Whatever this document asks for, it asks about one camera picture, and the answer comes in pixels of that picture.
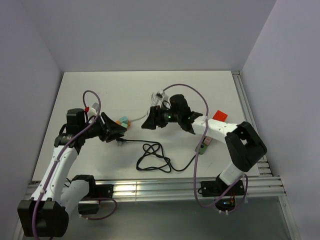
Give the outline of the light blue plug adapter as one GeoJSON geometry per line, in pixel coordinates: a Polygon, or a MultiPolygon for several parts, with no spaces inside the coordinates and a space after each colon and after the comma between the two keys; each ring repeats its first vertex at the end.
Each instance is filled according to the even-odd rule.
{"type": "Polygon", "coordinates": [[[129,125],[129,119],[126,116],[123,116],[117,121],[117,123],[122,127],[127,128],[129,125]]]}

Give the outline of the pink plug adapter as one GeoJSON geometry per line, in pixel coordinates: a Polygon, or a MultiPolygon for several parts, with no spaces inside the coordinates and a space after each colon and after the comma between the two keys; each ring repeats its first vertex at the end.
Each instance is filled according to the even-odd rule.
{"type": "Polygon", "coordinates": [[[212,138],[209,136],[206,136],[203,140],[203,144],[209,146],[211,141],[212,141],[212,138]]]}

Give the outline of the red cube plug adapter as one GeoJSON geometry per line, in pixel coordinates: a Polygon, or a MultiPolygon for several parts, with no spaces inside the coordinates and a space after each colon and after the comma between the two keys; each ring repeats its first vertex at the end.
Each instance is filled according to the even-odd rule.
{"type": "Polygon", "coordinates": [[[228,118],[228,115],[220,110],[217,110],[214,116],[212,117],[213,120],[225,122],[228,118]]]}

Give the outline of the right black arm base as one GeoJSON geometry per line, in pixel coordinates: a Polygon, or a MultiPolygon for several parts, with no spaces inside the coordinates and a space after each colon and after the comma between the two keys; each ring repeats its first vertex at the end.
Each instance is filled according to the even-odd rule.
{"type": "MultiPolygon", "coordinates": [[[[204,198],[220,197],[229,186],[218,180],[201,181],[197,193],[204,198]]],[[[247,197],[248,184],[238,180],[231,189],[219,200],[215,200],[215,207],[219,212],[230,213],[237,205],[242,204],[247,197]]]]}

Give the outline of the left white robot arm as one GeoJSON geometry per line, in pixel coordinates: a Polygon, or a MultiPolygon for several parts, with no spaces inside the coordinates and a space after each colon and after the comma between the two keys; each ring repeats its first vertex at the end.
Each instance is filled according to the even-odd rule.
{"type": "Polygon", "coordinates": [[[68,228],[72,211],[82,200],[99,201],[93,175],[76,175],[66,186],[69,171],[87,139],[111,142],[124,136],[126,127],[104,112],[86,121],[86,111],[67,111],[66,123],[54,140],[49,166],[37,189],[28,200],[21,200],[17,212],[26,237],[60,238],[68,228]]]}

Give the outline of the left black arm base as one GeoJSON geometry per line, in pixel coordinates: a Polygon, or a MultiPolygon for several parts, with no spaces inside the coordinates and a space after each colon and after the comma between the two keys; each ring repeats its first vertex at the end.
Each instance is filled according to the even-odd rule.
{"type": "Polygon", "coordinates": [[[113,184],[96,184],[93,193],[83,197],[78,204],[78,213],[80,215],[95,215],[101,207],[101,200],[97,198],[112,198],[114,192],[113,184]]]}

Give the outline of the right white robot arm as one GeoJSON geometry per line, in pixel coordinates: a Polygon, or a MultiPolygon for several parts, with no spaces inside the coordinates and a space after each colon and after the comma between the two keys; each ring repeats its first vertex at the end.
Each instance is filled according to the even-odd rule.
{"type": "Polygon", "coordinates": [[[234,188],[234,182],[266,155],[266,145],[249,122],[234,124],[208,119],[192,111],[182,94],[170,97],[169,103],[170,108],[162,102],[151,105],[141,128],[155,130],[157,127],[164,128],[168,123],[177,123],[188,133],[225,143],[231,162],[216,178],[216,189],[220,194],[229,194],[234,188]]]}

